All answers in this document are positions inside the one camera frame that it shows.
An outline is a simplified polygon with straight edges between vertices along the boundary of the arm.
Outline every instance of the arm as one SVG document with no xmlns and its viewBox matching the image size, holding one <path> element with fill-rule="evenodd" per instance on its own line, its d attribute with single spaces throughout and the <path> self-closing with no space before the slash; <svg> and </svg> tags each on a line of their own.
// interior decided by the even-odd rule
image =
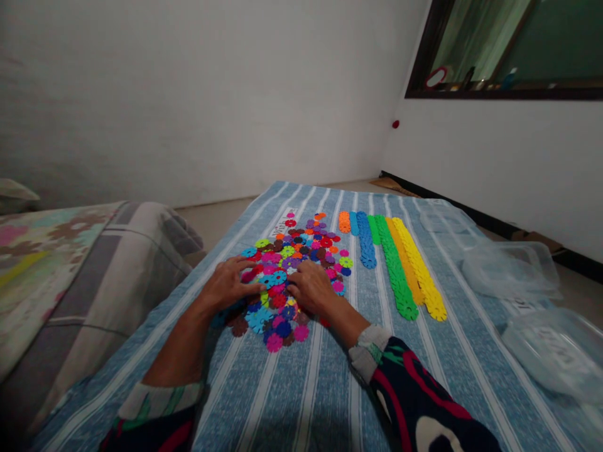
<svg viewBox="0 0 603 452">
<path fill-rule="evenodd" d="M 255 265 L 243 257 L 218 264 L 197 299 L 176 322 L 142 381 L 119 409 L 100 444 L 101 450 L 186 450 L 191 446 L 209 325 L 219 311 L 266 290 L 262 284 L 240 281 L 241 271 Z"/>
<path fill-rule="evenodd" d="M 465 452 L 499 450 L 492 433 L 453 401 L 402 340 L 334 293 L 320 266 L 302 262 L 289 279 L 298 303 L 325 318 L 349 349 L 352 367 L 380 402 L 404 451 L 447 451 L 455 440 Z"/>
</svg>

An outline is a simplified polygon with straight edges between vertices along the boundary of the patterned sleeve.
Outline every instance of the patterned sleeve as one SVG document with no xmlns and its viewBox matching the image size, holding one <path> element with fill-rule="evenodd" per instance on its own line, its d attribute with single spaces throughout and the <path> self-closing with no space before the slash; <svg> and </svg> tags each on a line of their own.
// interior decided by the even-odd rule
<svg viewBox="0 0 603 452">
<path fill-rule="evenodd" d="M 452 399 L 401 339 L 371 325 L 349 355 L 403 451 L 500 450 L 494 435 Z"/>
<path fill-rule="evenodd" d="M 99 449 L 189 450 L 202 389 L 201 383 L 175 388 L 136 384 Z"/>
</svg>

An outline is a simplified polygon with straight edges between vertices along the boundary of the left hand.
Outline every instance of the left hand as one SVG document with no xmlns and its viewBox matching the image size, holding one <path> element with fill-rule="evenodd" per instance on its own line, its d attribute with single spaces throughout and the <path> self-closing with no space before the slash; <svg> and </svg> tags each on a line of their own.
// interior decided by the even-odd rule
<svg viewBox="0 0 603 452">
<path fill-rule="evenodd" d="M 243 256 L 231 257 L 225 262 L 220 262 L 194 304 L 214 316 L 241 298 L 265 291 L 264 284 L 241 282 L 241 272 L 256 265 Z"/>
</svg>

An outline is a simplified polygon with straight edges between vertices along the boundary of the plastic container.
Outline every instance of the plastic container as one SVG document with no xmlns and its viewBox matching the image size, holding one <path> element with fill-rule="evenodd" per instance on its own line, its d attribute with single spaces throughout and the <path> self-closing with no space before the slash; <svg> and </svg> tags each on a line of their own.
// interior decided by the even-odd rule
<svg viewBox="0 0 603 452">
<path fill-rule="evenodd" d="M 496 298 L 561 299 L 559 275 L 539 242 L 488 242 L 464 252 L 462 271 L 471 288 Z"/>
<path fill-rule="evenodd" d="M 469 216 L 453 206 L 430 205 L 421 208 L 421 224 L 429 232 L 449 232 L 458 234 L 475 226 Z"/>
<path fill-rule="evenodd" d="M 515 317 L 502 340 L 542 386 L 603 404 L 603 332 L 584 317 L 563 308 Z"/>
</svg>

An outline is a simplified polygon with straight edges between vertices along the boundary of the baseboard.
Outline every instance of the baseboard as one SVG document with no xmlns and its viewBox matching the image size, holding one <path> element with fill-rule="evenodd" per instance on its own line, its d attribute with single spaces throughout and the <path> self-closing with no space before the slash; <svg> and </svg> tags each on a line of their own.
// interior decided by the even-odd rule
<svg viewBox="0 0 603 452">
<path fill-rule="evenodd" d="M 396 175 L 382 171 L 379 177 L 389 177 L 400 184 L 405 190 L 411 191 L 422 198 L 436 198 L 443 199 L 451 203 L 453 206 L 458 207 L 465 211 L 465 213 L 476 222 L 477 225 L 482 228 L 488 229 L 488 231 L 494 232 L 495 234 L 504 237 L 505 239 L 511 240 L 511 236 L 514 232 L 520 229 L 517 226 L 508 224 L 498 218 L 491 217 L 490 215 L 470 208 L 460 202 L 456 202 L 446 196 L 443 196 L 435 191 L 428 190 L 420 185 L 414 184 L 410 181 L 402 179 Z M 597 262 L 589 257 L 583 256 L 582 254 L 576 253 L 575 251 L 565 249 L 559 254 L 553 256 L 553 260 L 560 265 L 563 265 L 570 270 L 580 273 L 581 275 L 592 279 L 600 284 L 603 284 L 603 264 Z"/>
</svg>

